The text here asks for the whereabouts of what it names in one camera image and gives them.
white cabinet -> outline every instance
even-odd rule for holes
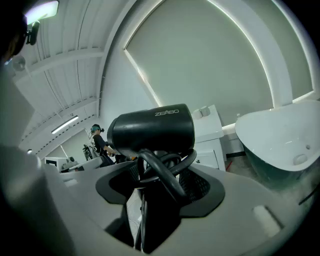
[[[194,149],[197,152],[194,163],[225,171],[224,153],[220,143],[224,132],[216,107],[212,105],[209,109],[210,115],[193,120]]]

white wall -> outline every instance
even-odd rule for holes
[[[125,56],[121,45],[125,27],[117,34],[105,65],[100,106],[100,126],[107,131],[119,115],[156,107],[146,92],[141,78]]]
[[[311,92],[313,87],[306,55],[285,15],[271,0],[244,2],[264,21],[279,45],[290,75],[293,98]]]
[[[215,2],[223,12],[227,12],[233,21],[239,22],[243,32],[247,33],[246,36],[255,45],[257,54],[259,53],[259,57],[263,58],[268,81],[273,85],[271,94],[274,106],[282,106],[292,102],[290,77],[285,58],[282,56],[276,40],[263,20],[252,9],[250,15],[255,15],[256,22],[252,22],[251,17],[246,17],[248,13],[246,10],[249,6],[247,5],[246,8],[243,8],[244,2],[233,2],[231,0],[210,1]],[[105,80],[103,83],[103,93],[101,94],[102,103],[100,112],[103,124],[107,127],[114,118],[122,113],[157,106],[155,101],[150,99],[151,93],[146,86],[147,83],[139,76],[136,70],[137,67],[134,67],[124,54],[124,48],[140,23],[144,21],[150,11],[159,2],[160,0],[142,0],[137,3],[132,8],[125,24],[122,24],[120,27],[116,35],[116,42],[110,49],[106,72],[104,73]],[[224,141],[228,141],[226,142],[225,153],[228,154],[242,150],[240,141],[235,135],[234,126],[230,126],[230,128],[228,127],[224,131],[227,135]]]
[[[79,122],[79,124],[76,123],[76,125],[72,128],[69,128],[68,130],[65,130],[64,133],[61,133],[61,135],[58,135],[57,138],[55,138],[53,141],[51,141],[45,148],[43,148],[37,156],[40,159],[43,159],[48,154],[50,154],[52,151],[54,151],[57,147],[59,147],[60,144],[63,144],[66,142],[69,138],[76,135],[80,131],[86,129],[88,133],[90,132],[90,128],[93,124],[99,124],[100,120],[99,118],[88,118],[87,120],[83,122]],[[44,135],[44,138],[47,141],[48,135]]]
[[[88,135],[85,130],[80,131],[76,135],[73,135],[67,141],[62,143],[62,147],[68,157],[73,157],[79,164],[86,161],[85,154],[83,152],[84,144],[89,141]],[[60,146],[53,150],[47,157],[59,157],[65,158],[65,154]]]
[[[17,147],[33,113],[34,108],[0,70],[0,144]]]
[[[222,126],[273,108],[264,67],[239,27],[207,0],[165,0],[127,51],[163,105],[215,105]]]

floor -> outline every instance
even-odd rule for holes
[[[225,162],[225,166],[229,166],[227,171],[230,173],[245,176],[263,184],[263,181],[256,174],[247,156],[228,158]],[[305,173],[303,173],[300,181],[295,185],[283,190],[274,190],[274,192],[286,200],[294,201],[299,204],[316,188],[319,183],[320,158]],[[302,203],[300,207],[307,212],[310,209],[313,200],[314,196],[311,196],[308,200]],[[136,240],[138,228],[141,222],[141,203],[138,192],[135,190],[126,204],[129,224],[134,240]]]

white machine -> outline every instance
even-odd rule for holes
[[[48,165],[55,166],[60,172],[63,170],[63,165],[68,163],[68,158],[66,157],[45,157],[44,162]]]
[[[220,142],[224,131],[215,105],[206,109],[206,116],[202,116],[204,112],[202,109],[201,112],[198,110],[192,114],[195,133],[194,149],[197,151],[194,162],[225,171],[224,153]]]
[[[98,168],[104,162],[102,156],[95,157],[83,163],[79,163],[71,168],[69,168],[70,172],[78,172],[78,171],[87,171]]]

ceiling light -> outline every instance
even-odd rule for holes
[[[55,128],[51,133],[55,134],[57,132],[59,132],[61,129],[63,129],[64,127],[66,127],[68,124],[72,123],[73,121],[77,120],[79,117],[76,115],[75,117],[72,117],[71,119],[69,119],[68,121],[64,122],[63,124],[61,124],[59,127]]]
[[[8,60],[4,63],[4,65],[8,65],[11,61],[12,61],[12,58],[11,58],[11,59],[8,59]]]
[[[58,1],[49,1],[32,8],[25,14],[27,24],[29,25],[35,21],[55,16],[58,10],[58,5]]]

